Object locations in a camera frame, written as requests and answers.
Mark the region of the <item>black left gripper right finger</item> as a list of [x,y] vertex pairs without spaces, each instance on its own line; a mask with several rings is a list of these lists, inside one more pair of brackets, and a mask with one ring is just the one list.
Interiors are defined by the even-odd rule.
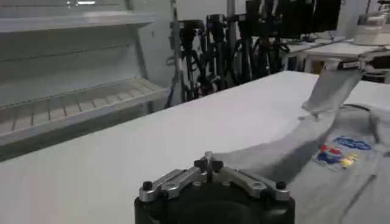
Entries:
[[226,166],[221,160],[216,159],[213,152],[209,152],[209,164],[213,168],[213,180],[222,184],[238,186],[253,198],[261,198],[267,193],[273,200],[288,201],[290,190],[284,182],[271,181],[248,170],[238,170]]

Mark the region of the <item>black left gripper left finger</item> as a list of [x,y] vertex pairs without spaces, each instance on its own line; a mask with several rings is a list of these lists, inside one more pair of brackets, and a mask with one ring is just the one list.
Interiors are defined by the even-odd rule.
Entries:
[[207,181],[210,170],[211,152],[205,152],[205,155],[195,160],[194,166],[187,170],[175,169],[155,181],[144,181],[139,188],[138,198],[142,202],[152,202],[160,196],[167,199],[176,198],[187,185]]

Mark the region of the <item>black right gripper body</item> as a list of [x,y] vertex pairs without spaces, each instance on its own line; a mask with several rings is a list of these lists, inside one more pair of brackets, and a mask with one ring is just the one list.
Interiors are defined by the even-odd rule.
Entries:
[[389,49],[378,49],[364,56],[364,79],[385,82],[389,78]]

